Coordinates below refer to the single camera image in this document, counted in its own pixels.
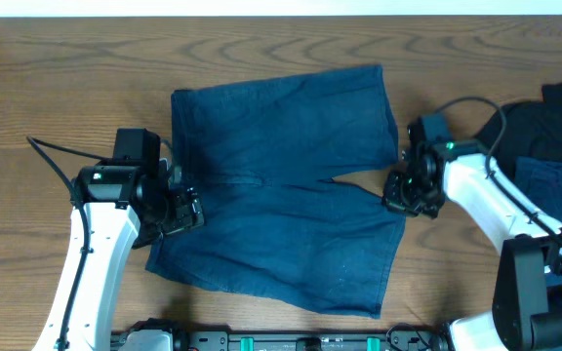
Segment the dark blue denim shorts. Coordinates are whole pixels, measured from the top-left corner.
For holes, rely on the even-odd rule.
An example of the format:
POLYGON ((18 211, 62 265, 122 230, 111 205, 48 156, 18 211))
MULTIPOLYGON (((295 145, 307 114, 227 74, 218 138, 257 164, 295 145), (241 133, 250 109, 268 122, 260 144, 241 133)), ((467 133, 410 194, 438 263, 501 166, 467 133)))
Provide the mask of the dark blue denim shorts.
POLYGON ((154 243, 147 270, 378 318, 405 220, 340 176, 398 160, 381 67, 177 90, 171 107, 181 181, 205 222, 154 243))

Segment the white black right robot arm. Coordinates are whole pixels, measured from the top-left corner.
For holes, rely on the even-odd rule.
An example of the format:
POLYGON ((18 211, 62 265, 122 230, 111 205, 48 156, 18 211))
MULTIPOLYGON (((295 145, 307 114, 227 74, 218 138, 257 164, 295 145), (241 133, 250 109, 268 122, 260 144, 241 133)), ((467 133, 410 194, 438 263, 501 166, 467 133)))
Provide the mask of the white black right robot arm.
POLYGON ((562 222, 527 198, 476 140, 453 139, 440 113, 407 127, 407 168, 393 171, 383 205, 435 218, 446 201, 475 221, 500 256, 490 311, 446 325, 434 350, 562 347, 562 222))

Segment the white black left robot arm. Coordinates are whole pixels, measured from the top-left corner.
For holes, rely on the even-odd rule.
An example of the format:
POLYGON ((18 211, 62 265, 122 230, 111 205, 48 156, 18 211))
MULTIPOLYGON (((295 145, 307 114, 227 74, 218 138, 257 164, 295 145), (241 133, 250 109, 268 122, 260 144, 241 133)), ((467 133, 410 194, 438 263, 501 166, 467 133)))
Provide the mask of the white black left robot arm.
POLYGON ((120 129, 113 153, 75 178, 55 173, 70 195, 70 240, 37 350, 185 350, 175 323, 150 318, 126 331, 113 319, 129 254, 198 228, 204 215, 193 188, 172 183, 165 141, 147 129, 120 129))

